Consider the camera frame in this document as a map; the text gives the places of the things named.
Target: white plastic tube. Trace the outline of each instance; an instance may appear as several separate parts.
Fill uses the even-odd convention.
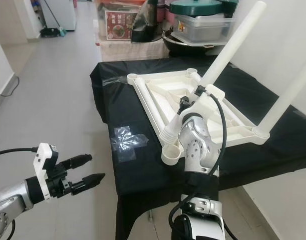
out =
[[[281,118],[294,98],[306,84],[306,62],[300,69],[297,77],[288,86],[286,91],[280,95],[272,108],[268,111],[261,123],[253,128],[253,132],[260,137],[269,137],[269,132]]]
[[[151,97],[151,95],[149,94],[149,91],[147,90],[147,87],[145,85],[145,81],[144,79],[142,78],[135,78],[135,84],[138,86],[143,98],[145,99],[145,102],[149,108],[149,110],[151,111],[153,117],[154,117],[154,120],[156,122],[156,125],[159,129],[159,131],[161,132],[163,130],[163,128],[165,127],[165,124],[164,124],[164,121],[162,120],[155,104],[154,104],[154,101]]]
[[[228,62],[232,59],[237,49],[241,46],[245,38],[253,29],[259,18],[262,16],[267,4],[263,1],[255,3],[253,8],[247,14],[243,22],[239,25],[235,33],[229,39],[223,50],[219,53],[213,64],[202,77],[200,85],[206,86],[213,84],[222,73]]]

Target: broom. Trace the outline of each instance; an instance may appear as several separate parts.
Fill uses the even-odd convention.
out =
[[[61,35],[61,37],[65,36],[66,30],[65,30],[63,27],[61,27],[61,26],[59,25],[59,23],[58,23],[56,17],[54,16],[54,13],[52,12],[51,8],[49,7],[47,1],[44,0],[44,2],[45,2],[47,8],[48,8],[49,11],[51,12],[52,16],[54,17],[54,19],[55,19],[55,21],[56,21],[56,23],[57,23],[57,25],[58,25],[59,34]]]

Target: black tablecloth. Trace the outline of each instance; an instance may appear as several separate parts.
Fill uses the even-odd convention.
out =
[[[145,146],[118,151],[112,148],[116,190],[119,195],[116,239],[125,240],[143,212],[179,199],[184,159],[167,166],[160,159],[161,146],[133,86],[126,75],[181,71],[196,68],[203,75],[213,57],[165,58],[142,61],[101,62],[91,73],[97,110],[107,123],[111,140],[117,129],[129,127],[132,136],[145,135]],[[226,99],[258,124],[277,96],[238,68],[227,66],[215,85]],[[220,189],[306,168],[306,116],[290,106],[264,145],[247,143],[226,149],[220,165]]]

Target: table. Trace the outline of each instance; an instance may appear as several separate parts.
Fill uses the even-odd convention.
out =
[[[214,57],[173,57],[142,61],[98,63],[91,73],[96,108],[109,136],[129,127],[132,136],[145,135],[145,146],[133,154],[112,150],[118,194],[116,239],[126,240],[135,220],[144,212],[176,202],[183,186],[184,159],[167,166],[160,159],[161,145],[133,86],[129,73],[150,74],[196,68],[200,75]],[[215,85],[253,123],[258,124],[277,96],[238,68],[227,66]],[[306,116],[290,106],[264,145],[247,143],[226,149],[220,165],[220,189],[229,189],[306,168]]]

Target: clear plastic container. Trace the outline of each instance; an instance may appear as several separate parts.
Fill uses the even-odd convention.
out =
[[[190,46],[225,45],[233,24],[233,18],[224,18],[222,14],[199,17],[177,15],[172,36]]]

